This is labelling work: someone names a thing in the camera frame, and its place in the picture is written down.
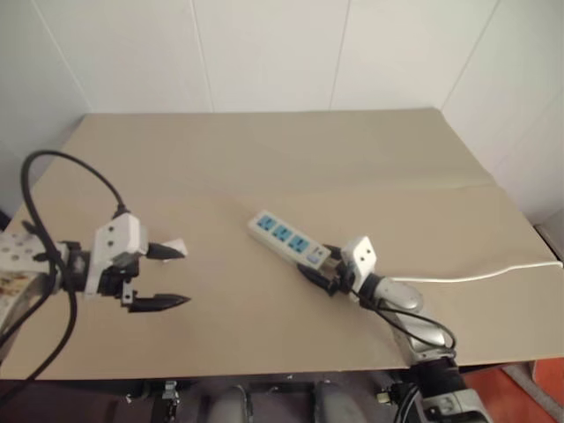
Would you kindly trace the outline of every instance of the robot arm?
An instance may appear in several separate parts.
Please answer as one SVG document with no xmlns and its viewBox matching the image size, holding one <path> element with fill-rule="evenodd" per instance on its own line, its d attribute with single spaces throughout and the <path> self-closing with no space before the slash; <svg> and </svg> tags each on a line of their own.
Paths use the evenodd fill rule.
<svg viewBox="0 0 564 423">
<path fill-rule="evenodd" d="M 58 242 L 56 248 L 70 271 L 76 291 L 87 300 L 111 296 L 129 312 L 162 311 L 179 306 L 189 298 L 173 293 L 158 293 L 141 298 L 132 279 L 139 273 L 139 258 L 169 260 L 184 258 L 184 252 L 149 242 L 138 218 L 125 212 L 96 231 L 92 251 L 78 242 Z M 0 234 L 0 333 L 19 319 L 35 296 L 56 293 L 63 285 L 56 274 L 55 289 L 48 290 L 49 264 L 39 238 L 30 233 Z M 0 349 L 2 360 L 13 339 Z"/>
<path fill-rule="evenodd" d="M 376 311 L 392 324 L 400 350 L 411 365 L 410 382 L 421 394 L 427 419 L 492 423 L 478 394 L 467 388 L 458 371 L 454 344 L 447 345 L 447 329 L 430 320 L 422 295 L 412 286 L 374 273 L 376 255 L 366 236 L 342 249 L 326 247 L 331 258 L 320 270 L 300 263 L 298 268 L 330 295 L 348 293 L 361 307 Z"/>
</svg>

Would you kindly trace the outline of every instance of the table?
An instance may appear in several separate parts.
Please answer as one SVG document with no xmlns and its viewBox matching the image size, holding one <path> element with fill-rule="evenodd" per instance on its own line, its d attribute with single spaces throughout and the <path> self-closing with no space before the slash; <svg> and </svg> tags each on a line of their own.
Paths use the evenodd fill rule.
<svg viewBox="0 0 564 423">
<path fill-rule="evenodd" d="M 333 245 L 368 235 L 382 275 L 447 278 L 553 260 L 433 109 L 88 115 L 63 150 L 113 182 L 152 241 L 185 240 L 186 260 L 142 262 L 140 294 L 193 300 L 158 314 L 80 301 L 75 333 L 43 379 L 404 367 L 386 323 L 344 295 L 330 298 L 249 236 L 262 209 Z M 84 247 L 115 206 L 62 160 L 33 195 L 52 236 Z M 457 334 L 458 363 L 476 365 L 562 355 L 563 281 L 553 266 L 418 289 Z M 3 378 L 27 376 L 54 347 L 66 301 L 54 296 L 22 329 Z"/>
</svg>

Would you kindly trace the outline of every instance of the power cord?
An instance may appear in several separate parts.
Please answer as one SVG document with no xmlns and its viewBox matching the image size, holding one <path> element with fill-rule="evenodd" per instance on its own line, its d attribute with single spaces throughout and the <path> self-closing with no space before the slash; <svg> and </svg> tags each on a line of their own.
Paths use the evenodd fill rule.
<svg viewBox="0 0 564 423">
<path fill-rule="evenodd" d="M 407 416 L 415 403 L 415 398 L 419 394 L 419 389 L 417 386 L 413 385 L 402 398 L 402 400 L 397 405 L 396 416 L 394 417 L 394 423 L 405 423 L 407 421 Z"/>
<path fill-rule="evenodd" d="M 451 284 L 456 282 L 471 282 L 473 280 L 494 278 L 496 276 L 500 276 L 504 273 L 507 273 L 508 271 L 520 271 L 522 269 L 533 269 L 536 267 L 546 267 L 546 266 L 558 266 L 560 268 L 564 267 L 562 262 L 557 262 L 557 261 L 524 263 L 524 264 L 514 264 L 512 266 L 505 267 L 498 271 L 491 271 L 489 273 L 484 273 L 476 276 L 469 276 L 465 278 L 414 278 L 414 277 L 400 276 L 400 277 L 392 277 L 392 279 L 396 280 L 397 282 L 435 282 L 435 283 Z"/>
<path fill-rule="evenodd" d="M 33 232 L 33 234 L 35 234 L 40 239 L 41 244 L 43 244 L 43 248 L 45 249 L 45 256 L 49 261 L 48 284 L 46 286 L 45 293 L 41 296 L 41 298 L 37 300 L 34 305 L 27 310 L 27 312 L 25 312 L 9 329 L 4 332 L 4 334 L 0 338 L 0 347 L 2 347 L 2 345 L 5 344 L 8 338 L 16 330 L 18 330 L 18 328 L 29 317 L 31 317 L 33 313 L 35 313 L 39 309 L 39 307 L 41 307 L 45 303 L 49 295 L 53 292 L 56 281 L 56 268 L 58 268 L 61 272 L 62 285 L 69 296 L 70 313 L 69 321 L 67 322 L 64 334 L 55 349 L 22 383 L 15 386 L 11 390 L 8 390 L 0 397 L 0 407 L 6 405 L 11 399 L 17 396 L 19 392 L 29 386 L 29 384 L 34 381 L 37 376 L 39 376 L 53 362 L 53 360 L 59 355 L 59 353 L 69 342 L 77 321 L 77 295 L 75 292 L 74 284 L 69 275 L 69 270 L 63 262 L 63 259 L 61 258 L 59 251 L 57 250 L 55 243 L 53 242 L 53 239 L 49 235 L 47 228 L 43 225 L 43 221 L 41 220 L 41 217 L 37 211 L 37 207 L 35 206 L 31 195 L 31 186 L 29 183 L 30 168 L 33 162 L 41 156 L 56 156 L 80 165 L 91 174 L 96 176 L 100 181 L 102 181 L 104 185 L 106 185 L 106 187 L 108 187 L 108 189 L 112 192 L 115 200 L 117 201 L 117 211 L 115 212 L 115 216 L 128 211 L 122 200 L 122 196 L 119 194 L 117 189 L 115 189 L 115 187 L 108 181 L 108 179 L 106 179 L 100 172 L 98 172 L 96 169 L 94 169 L 84 161 L 64 152 L 56 152 L 51 150 L 40 150 L 38 152 L 33 152 L 32 154 L 27 156 L 21 168 L 20 184 L 22 195 L 24 197 L 24 204 L 26 205 L 27 211 L 29 212 L 33 224 L 31 225 L 27 222 L 24 223 L 26 229 Z"/>
<path fill-rule="evenodd" d="M 403 332 L 408 337 L 413 338 L 413 339 L 417 339 L 421 344 L 432 346 L 433 348 L 444 348 L 445 351 L 447 351 L 449 353 L 453 353 L 453 354 L 455 353 L 456 336 L 455 336 L 454 332 L 452 330 L 450 330 L 449 328 L 447 328 L 444 324 L 437 322 L 436 320 L 433 320 L 429 317 L 425 317 L 423 315 L 417 315 L 417 314 L 411 313 L 409 311 L 404 311 L 404 310 L 397 309 L 397 308 L 384 307 L 382 305 L 384 303 L 383 300 L 379 300 L 375 304 L 374 301 L 360 295 L 357 291 L 352 290 L 351 293 L 354 296 L 356 296 L 359 300 L 361 300 L 363 305 L 365 305 L 368 309 L 370 309 L 371 311 L 374 311 L 377 315 L 379 315 L 387 324 L 389 324 L 393 328 L 399 330 L 400 332 Z M 449 338 L 451 340 L 450 345 L 449 346 L 439 345 L 439 344 L 436 344 L 434 342 L 430 342 L 430 341 L 428 341 L 428 340 L 426 340 L 422 337 L 415 335 L 414 333 L 408 331 L 406 328 L 403 328 L 401 325 L 397 324 L 396 322 L 394 322 L 393 320 L 391 320 L 389 317 L 387 317 L 384 314 L 384 313 L 388 313 L 388 312 L 389 313 L 398 313 L 400 315 L 408 315 L 409 317 L 421 320 L 422 322 L 431 323 L 432 325 L 434 325 L 437 328 L 443 330 L 447 335 L 449 335 Z"/>
</svg>

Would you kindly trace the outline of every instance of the white cable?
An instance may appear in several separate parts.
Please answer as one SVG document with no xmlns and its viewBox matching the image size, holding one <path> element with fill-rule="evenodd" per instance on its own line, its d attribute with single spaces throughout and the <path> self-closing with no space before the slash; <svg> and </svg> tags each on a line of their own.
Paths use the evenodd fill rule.
<svg viewBox="0 0 564 423">
<path fill-rule="evenodd" d="M 499 271 L 492 271 L 491 273 L 484 273 L 483 275 L 470 276 L 467 278 L 410 278 L 410 277 L 398 277 L 392 279 L 397 282 L 437 282 L 437 283 L 452 283 L 452 282 L 470 282 L 472 280 L 481 280 L 493 278 L 495 276 L 500 276 L 508 271 L 518 271 L 521 269 L 532 269 L 534 267 L 545 267 L 545 266 L 558 266 L 563 267 L 562 262 L 540 262 L 540 263 L 526 263 L 526 264 L 515 264 L 513 266 L 508 266 Z"/>
</svg>

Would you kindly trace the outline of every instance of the orange floor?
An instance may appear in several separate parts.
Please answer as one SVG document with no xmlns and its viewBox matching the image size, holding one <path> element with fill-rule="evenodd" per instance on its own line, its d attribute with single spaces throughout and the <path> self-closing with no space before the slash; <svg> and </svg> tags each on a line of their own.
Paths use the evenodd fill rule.
<svg viewBox="0 0 564 423">
<path fill-rule="evenodd" d="M 564 360 L 558 360 L 543 360 L 537 369 L 538 383 L 557 401 L 564 396 Z M 554 419 L 500 368 L 476 372 L 464 379 L 479 393 L 495 423 L 554 423 Z"/>
</svg>

